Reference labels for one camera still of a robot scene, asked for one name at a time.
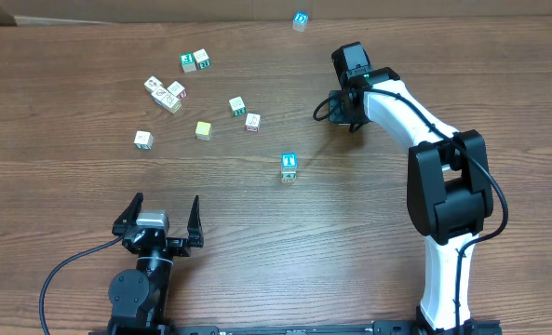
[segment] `wooden table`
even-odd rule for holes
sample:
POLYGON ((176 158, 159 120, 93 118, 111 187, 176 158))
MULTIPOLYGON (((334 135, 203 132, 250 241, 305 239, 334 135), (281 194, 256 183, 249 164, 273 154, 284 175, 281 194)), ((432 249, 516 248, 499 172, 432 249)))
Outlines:
MULTIPOLYGON (((201 198, 206 245, 175 264, 178 325, 277 326, 410 319, 424 241, 406 210, 407 158, 376 125, 349 134, 311 114, 339 87, 330 53, 361 41, 440 119, 485 138, 511 221, 477 247, 469 303, 505 334, 552 334, 552 18, 232 22, 0 28, 0 334, 41 334, 44 279, 112 238, 137 192, 173 235, 201 198), (204 47, 211 68, 183 74, 204 47), (177 115, 143 88, 184 84, 177 115), (262 116, 246 133, 228 100, 262 116), (213 124, 211 141, 195 138, 213 124), (151 151, 133 145, 155 136, 151 151), (295 152, 299 179, 280 183, 295 152)), ((501 211, 485 232, 494 230, 501 211)), ((53 334, 102 329, 107 288, 135 257, 116 246, 53 280, 53 334)))

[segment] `white block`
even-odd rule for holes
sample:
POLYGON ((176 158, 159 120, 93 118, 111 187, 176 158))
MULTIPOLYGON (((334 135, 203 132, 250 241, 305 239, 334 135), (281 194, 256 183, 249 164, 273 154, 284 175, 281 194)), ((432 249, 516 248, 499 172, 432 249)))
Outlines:
POLYGON ((245 102, 243 102, 240 97, 230 99, 230 107, 232 108, 232 114, 234 116, 239 116, 247 112, 245 102))
POLYGON ((147 131, 137 131, 135 134, 135 146, 139 149, 152 149, 154 136, 147 131))
POLYGON ((167 89, 165 89, 163 87, 158 87, 152 93, 152 98, 154 98, 155 103, 157 103, 158 105, 164 107, 162 105, 162 99, 164 99, 167 94, 170 94, 170 92, 168 92, 167 89))
POLYGON ((170 84, 170 86, 168 87, 168 92, 172 93, 174 96, 176 96, 176 98, 181 100, 182 98, 186 97, 186 90, 184 90, 184 86, 177 81, 170 84))
POLYGON ((294 20, 292 21, 292 29, 294 29, 297 32, 304 32, 304 29, 306 28, 306 25, 308 23, 309 23, 308 14, 297 12, 296 15, 294 15, 294 20))
POLYGON ((176 111, 178 111, 179 108, 181 108, 182 106, 181 101, 170 93, 167 94, 166 97, 164 97, 164 99, 162 99, 161 102, 162 102, 162 107, 169 110, 172 114, 175 114, 176 111))
POLYGON ((283 183, 294 183, 296 181, 296 172, 282 172, 283 183))
POLYGON ((197 63, 197 66, 199 67, 199 70, 203 70, 209 67, 209 56, 208 53, 205 52, 205 49, 195 51, 193 53, 193 57, 195 57, 195 61, 197 63))
POLYGON ((247 114, 247 122, 245 122, 245 126, 247 127, 247 131, 259 131, 259 126, 261 125, 261 116, 258 114, 247 114))
POLYGON ((145 82, 145 89, 147 89, 150 93, 155 91, 156 88, 162 86, 164 86, 164 84, 162 84, 162 82, 157 80, 154 76, 149 77, 149 79, 145 82))
POLYGON ((196 71, 197 67, 195 66, 195 60, 193 59, 192 53, 186 53, 181 55, 181 66, 182 70, 186 73, 191 71, 196 71))

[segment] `wooden cube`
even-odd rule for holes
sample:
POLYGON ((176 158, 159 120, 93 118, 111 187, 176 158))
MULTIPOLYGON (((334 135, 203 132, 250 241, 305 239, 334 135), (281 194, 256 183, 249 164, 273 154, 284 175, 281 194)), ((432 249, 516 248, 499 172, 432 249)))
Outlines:
POLYGON ((201 121, 197 122, 197 129, 195 130, 195 134, 200 140, 211 140, 211 123, 201 121))
POLYGON ((152 149, 154 136, 147 131, 137 131, 135 134, 135 146, 139 149, 152 149))
POLYGON ((145 82, 145 89, 147 89, 150 93, 154 92, 156 88, 162 86, 164 86, 164 84, 162 84, 162 82, 157 80, 154 76, 149 77, 149 79, 145 82))
POLYGON ((259 126, 261 125, 261 116, 258 114, 247 114, 247 122, 245 126, 247 131, 259 132, 259 126))
POLYGON ((304 29, 306 28, 306 25, 308 23, 309 23, 308 14, 297 12, 296 15, 294 15, 294 20, 292 21, 292 29, 294 29, 297 32, 304 32, 304 29))
POLYGON ((168 93, 161 102, 162 107, 169 110, 172 114, 175 114, 182 106, 181 101, 171 93, 168 93))
POLYGON ((193 53, 193 57, 195 57, 195 61, 197 63, 197 66, 199 67, 199 70, 206 69, 210 66, 209 56, 208 53, 205 52, 205 49, 195 51, 193 53))
POLYGON ((184 86, 181 85, 181 83, 175 81, 174 83, 170 84, 168 87, 168 92, 172 93, 176 96, 176 98, 182 100, 182 98, 186 97, 186 90, 184 90, 184 86))
POLYGON ((162 99, 166 97, 167 94, 170 94, 165 88, 158 87, 155 89, 155 91, 152 93, 152 98, 154 98, 155 103, 158 105, 164 107, 162 105, 162 99))
POLYGON ((282 182, 283 183, 294 183, 296 181, 296 172, 283 172, 282 173, 282 182))
POLYGON ((295 153, 282 154, 282 173, 285 173, 285 172, 296 173, 297 167, 298 167, 298 159, 295 153))
POLYGON ((186 73, 197 70, 192 53, 186 53, 181 55, 181 65, 182 65, 182 70, 185 71, 186 73))
POLYGON ((232 108, 232 114, 234 116, 240 116, 247 112, 245 102, 243 102, 240 97, 230 99, 230 107, 232 108))

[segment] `wire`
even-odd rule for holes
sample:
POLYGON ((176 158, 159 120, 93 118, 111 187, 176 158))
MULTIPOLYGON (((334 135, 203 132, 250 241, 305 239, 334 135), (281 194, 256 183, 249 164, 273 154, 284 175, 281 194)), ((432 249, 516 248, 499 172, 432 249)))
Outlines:
POLYGON ((462 276, 462 259, 464 258, 465 251, 468 248, 475 245, 476 243, 484 242, 484 241, 487 241, 487 240, 490 240, 490 239, 496 237, 497 235, 499 235, 505 229, 505 227, 507 226, 507 221, 509 219, 509 209, 507 207, 507 200, 505 200, 505 195, 503 194, 503 191, 501 190, 501 187, 499 187, 499 184, 497 183, 497 181, 491 176, 491 173, 489 173, 489 171, 487 171, 486 168, 484 168, 479 162, 477 162, 476 159, 472 158, 468 154, 468 152, 465 150, 465 148, 462 147, 462 145, 458 144, 452 138, 450 138, 449 136, 443 134, 439 129, 437 129, 437 127, 435 127, 435 124, 430 122, 426 118, 426 116, 424 116, 423 113, 418 109, 418 107, 416 107, 412 103, 412 101, 404 98, 399 93, 394 93, 394 92, 391 92, 391 91, 386 91, 386 90, 383 90, 383 89, 376 89, 376 88, 349 89, 349 90, 342 91, 342 92, 336 93, 334 95, 331 95, 330 97, 328 97, 327 99, 325 99, 324 101, 319 103, 319 105, 315 109, 315 112, 313 113, 313 117, 314 118, 316 117, 316 114, 319 111, 319 109, 321 109, 321 107, 323 107, 326 103, 328 103, 328 102, 330 102, 334 99, 339 99, 340 97, 342 97, 344 95, 349 95, 349 94, 352 94, 352 93, 363 94, 364 92, 377 93, 377 94, 382 94, 382 95, 385 95, 385 96, 388 96, 388 97, 396 98, 396 100, 402 101, 408 107, 410 107, 410 109, 412 109, 412 111, 423 121, 423 123, 427 127, 429 127, 429 129, 433 133, 435 133, 437 136, 439 136, 444 141, 447 141, 451 145, 453 145, 460 152, 460 154, 463 157, 465 157, 470 163, 472 163, 472 165, 474 165, 474 167, 480 173, 482 173, 484 175, 484 177, 491 184, 493 190, 495 190, 495 192, 497 193, 497 197, 499 198, 499 202, 501 203, 501 209, 503 211, 503 217, 501 219, 501 224, 499 225, 499 227, 494 232, 492 232, 490 234, 486 234, 482 237, 479 237, 479 238, 476 238, 476 239, 473 239, 473 240, 469 241, 468 243, 464 244, 460 248, 460 250, 458 251, 458 262, 457 262, 457 269, 456 269, 456 276, 455 276, 455 299, 453 300, 453 302, 455 304, 455 329, 454 329, 454 333, 458 334, 459 329, 460 329, 460 327, 459 327, 460 326, 460 279, 461 279, 461 276, 462 276))
POLYGON ((92 254, 96 251, 100 251, 102 249, 106 249, 110 246, 113 246, 116 243, 118 243, 120 240, 122 240, 124 237, 125 237, 124 235, 121 235, 121 236, 115 238, 114 240, 112 240, 108 243, 105 243, 101 246, 91 248, 90 250, 87 250, 87 251, 79 252, 78 254, 73 255, 73 256, 69 257, 68 259, 62 261, 59 265, 57 265, 54 268, 54 270, 52 270, 52 272, 50 273, 50 275, 48 275, 48 278, 46 278, 46 281, 44 282, 44 286, 42 287, 42 292, 40 292, 40 302, 38 304, 38 310, 40 312, 40 323, 42 324, 42 330, 44 331, 45 335, 50 335, 50 331, 48 330, 48 325, 46 324, 46 318, 44 317, 44 296, 46 296, 46 290, 48 289, 48 285, 50 285, 50 281, 52 281, 52 277, 54 277, 54 275, 58 271, 60 271, 64 265, 70 263, 71 261, 74 261, 74 260, 76 260, 78 258, 81 258, 83 256, 87 256, 87 255, 92 254))
POLYGON ((323 115, 323 116, 319 116, 317 117, 316 114, 319 112, 319 110, 321 109, 321 107, 323 107, 323 105, 325 105, 326 103, 330 102, 331 99, 329 100, 326 100, 326 102, 321 102, 321 104, 319 105, 319 107, 317 107, 315 109, 315 112, 313 113, 313 118, 315 119, 315 121, 323 121, 325 120, 326 118, 330 117, 330 115, 333 114, 333 112, 335 112, 338 108, 340 108, 340 106, 342 105, 341 103, 338 103, 336 104, 335 106, 333 106, 333 110, 329 111, 327 114, 323 115))

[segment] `robotic arm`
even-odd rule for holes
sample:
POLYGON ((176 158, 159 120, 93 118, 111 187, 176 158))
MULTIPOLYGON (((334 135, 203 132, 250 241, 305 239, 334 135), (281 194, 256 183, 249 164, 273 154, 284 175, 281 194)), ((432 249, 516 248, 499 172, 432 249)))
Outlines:
MULTIPOLYGON (((448 126, 420 104, 406 89, 401 80, 386 80, 372 86, 401 94, 410 100, 423 115, 446 136, 452 137, 458 130, 448 126)), ((422 142, 439 142, 442 139, 431 132, 429 127, 414 114, 414 112, 402 101, 393 97, 377 93, 365 93, 364 109, 370 121, 381 126, 397 143, 404 153, 408 153, 413 146, 422 142)), ((443 170, 450 169, 444 165, 443 170)), ((425 246, 425 285, 424 295, 420 303, 420 311, 430 325, 431 329, 455 328, 455 304, 454 283, 457 273, 457 250, 464 244, 478 237, 478 234, 462 234, 450 238, 446 245, 440 245, 433 237, 424 238, 425 246)), ((467 304, 468 279, 470 276, 470 262, 474 252, 474 246, 466 251, 463 260, 460 286, 460 315, 462 323, 470 318, 470 310, 467 304)))
POLYGON ((342 91, 330 93, 330 121, 350 124, 351 132, 355 125, 375 122, 409 156, 408 211, 415 228, 425 236, 426 255, 424 295, 417 318, 422 318, 427 331, 434 333, 461 328, 470 319, 467 283, 474 246, 464 253, 459 278, 461 299, 456 303, 458 250, 478 238, 483 220, 491 216, 491 186, 465 157, 431 131, 430 124, 446 138, 462 144, 488 170, 484 141, 475 130, 460 133, 439 121, 410 94, 393 70, 373 70, 358 42, 340 47, 331 58, 342 91), (397 96, 411 102, 422 115, 397 96), (462 170, 462 176, 444 181, 443 171, 449 169, 462 170))

